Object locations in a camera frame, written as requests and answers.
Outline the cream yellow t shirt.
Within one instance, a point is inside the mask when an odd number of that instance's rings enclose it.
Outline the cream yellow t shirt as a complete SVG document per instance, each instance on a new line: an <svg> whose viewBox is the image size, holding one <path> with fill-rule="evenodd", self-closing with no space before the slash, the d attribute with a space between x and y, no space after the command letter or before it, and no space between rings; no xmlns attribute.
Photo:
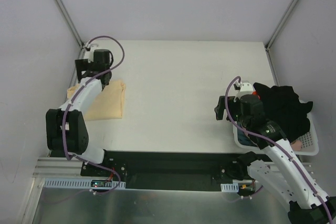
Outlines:
<svg viewBox="0 0 336 224"><path fill-rule="evenodd" d="M79 84L67 90L67 101L59 108L64 111L78 110L85 121L121 119L125 97L125 84L122 80L110 81L105 87L99 79L83 78Z"/></svg>

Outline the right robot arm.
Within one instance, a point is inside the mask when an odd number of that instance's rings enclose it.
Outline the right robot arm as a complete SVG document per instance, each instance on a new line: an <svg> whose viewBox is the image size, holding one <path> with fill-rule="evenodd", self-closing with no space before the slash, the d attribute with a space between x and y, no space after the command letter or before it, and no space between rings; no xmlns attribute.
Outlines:
<svg viewBox="0 0 336 224"><path fill-rule="evenodd" d="M247 132L257 147L278 168L275 174L250 151L239 156L225 171L237 180L252 178L272 193L287 211L291 223L332 223L335 197L314 181L293 152L279 125L269 120L255 94L240 98L221 96L214 109L217 120L227 119L239 131Z"/></svg>

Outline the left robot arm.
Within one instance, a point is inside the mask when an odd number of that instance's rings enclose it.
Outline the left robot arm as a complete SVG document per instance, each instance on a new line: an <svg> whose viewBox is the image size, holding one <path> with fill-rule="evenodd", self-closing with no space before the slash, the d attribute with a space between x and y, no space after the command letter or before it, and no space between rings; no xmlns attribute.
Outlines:
<svg viewBox="0 0 336 224"><path fill-rule="evenodd" d="M88 59L76 60L79 87L63 105L46 113L48 149L63 151L69 159L79 157L92 162L99 176L108 175L111 164L104 159L102 148L89 146L84 114L109 84L112 64L113 55L107 49L95 49Z"/></svg>

